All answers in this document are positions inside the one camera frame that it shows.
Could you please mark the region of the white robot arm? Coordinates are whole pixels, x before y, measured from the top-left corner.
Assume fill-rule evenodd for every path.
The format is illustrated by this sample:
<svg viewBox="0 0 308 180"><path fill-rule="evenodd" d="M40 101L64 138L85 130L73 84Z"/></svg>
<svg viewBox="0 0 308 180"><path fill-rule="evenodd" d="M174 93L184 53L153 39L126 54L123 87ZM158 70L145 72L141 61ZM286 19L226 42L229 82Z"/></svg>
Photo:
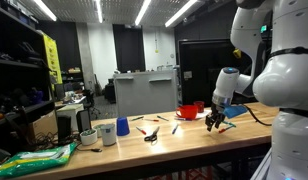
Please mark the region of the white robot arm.
<svg viewBox="0 0 308 180"><path fill-rule="evenodd" d="M234 93L277 107L267 180L308 180L308 0L236 0L230 41L251 60L251 74L224 67L208 129L227 117Z"/></svg>

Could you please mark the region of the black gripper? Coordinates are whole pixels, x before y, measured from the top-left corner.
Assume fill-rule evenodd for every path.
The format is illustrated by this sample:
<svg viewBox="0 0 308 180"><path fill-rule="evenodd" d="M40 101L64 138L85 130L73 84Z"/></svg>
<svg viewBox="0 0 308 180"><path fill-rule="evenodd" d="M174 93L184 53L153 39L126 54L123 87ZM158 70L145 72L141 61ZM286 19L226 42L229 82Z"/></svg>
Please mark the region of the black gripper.
<svg viewBox="0 0 308 180"><path fill-rule="evenodd" d="M215 125L215 128L218 129L222 121L225 119L225 115L223 114L224 108L222 106L212 104L211 110L211 114L205 120L205 124L209 132L211 131L213 125Z"/></svg>

